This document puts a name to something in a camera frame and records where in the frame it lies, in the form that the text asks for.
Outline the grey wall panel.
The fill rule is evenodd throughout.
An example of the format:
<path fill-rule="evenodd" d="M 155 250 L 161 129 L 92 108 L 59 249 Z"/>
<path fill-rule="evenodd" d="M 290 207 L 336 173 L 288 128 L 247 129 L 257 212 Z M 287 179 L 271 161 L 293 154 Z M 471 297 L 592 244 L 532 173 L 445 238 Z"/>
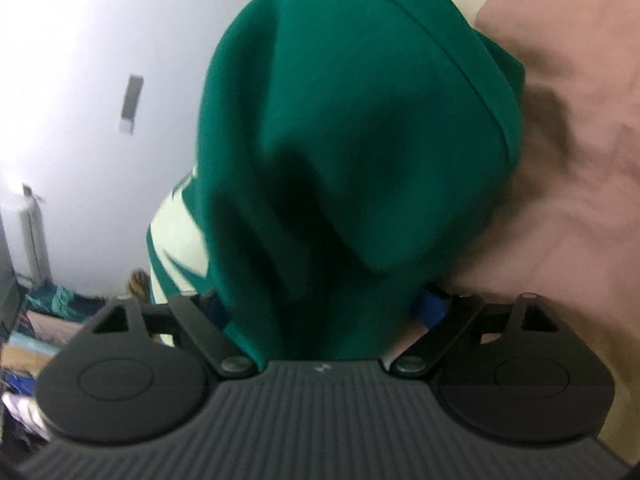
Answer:
<path fill-rule="evenodd" d="M 120 119 L 124 122 L 134 122 L 143 84 L 144 79 L 142 76 L 129 76 L 124 99 L 122 100 L 122 111 L 120 112 Z"/>

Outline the clutter pile on floor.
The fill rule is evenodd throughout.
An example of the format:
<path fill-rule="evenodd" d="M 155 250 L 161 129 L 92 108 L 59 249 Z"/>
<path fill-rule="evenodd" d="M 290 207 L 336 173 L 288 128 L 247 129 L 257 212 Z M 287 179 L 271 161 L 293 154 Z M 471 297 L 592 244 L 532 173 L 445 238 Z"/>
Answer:
<path fill-rule="evenodd" d="M 18 289 L 18 308 L 1 337 L 1 454 L 21 463 L 49 441 L 35 404 L 36 380 L 107 304 L 51 282 Z"/>

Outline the white wall switch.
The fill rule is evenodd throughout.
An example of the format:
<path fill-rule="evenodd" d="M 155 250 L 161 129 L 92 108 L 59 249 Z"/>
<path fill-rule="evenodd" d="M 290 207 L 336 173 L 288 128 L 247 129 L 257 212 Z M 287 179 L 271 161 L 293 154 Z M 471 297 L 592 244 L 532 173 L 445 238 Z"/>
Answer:
<path fill-rule="evenodd" d="M 132 136 L 134 134 L 134 122 L 129 119 L 121 119 L 118 124 L 118 131 Z"/>

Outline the patchwork checkered quilt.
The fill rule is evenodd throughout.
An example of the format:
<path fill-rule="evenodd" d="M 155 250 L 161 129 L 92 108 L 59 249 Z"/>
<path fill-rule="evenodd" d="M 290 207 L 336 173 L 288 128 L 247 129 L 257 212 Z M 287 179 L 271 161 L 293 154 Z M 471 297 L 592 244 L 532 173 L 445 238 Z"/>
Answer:
<path fill-rule="evenodd" d="M 452 0 L 525 66 L 522 159 L 449 287 L 547 297 L 612 370 L 639 458 L 639 0 Z"/>

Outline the green sweatshirt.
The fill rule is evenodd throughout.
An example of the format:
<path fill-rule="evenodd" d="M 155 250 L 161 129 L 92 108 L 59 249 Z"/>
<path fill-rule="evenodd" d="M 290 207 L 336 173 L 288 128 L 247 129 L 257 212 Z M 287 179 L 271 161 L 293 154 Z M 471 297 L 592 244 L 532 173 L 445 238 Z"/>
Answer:
<path fill-rule="evenodd" d="M 380 356 L 484 230 L 524 79 L 451 0 L 252 0 L 146 233 L 152 301 L 213 294 L 259 365 Z"/>

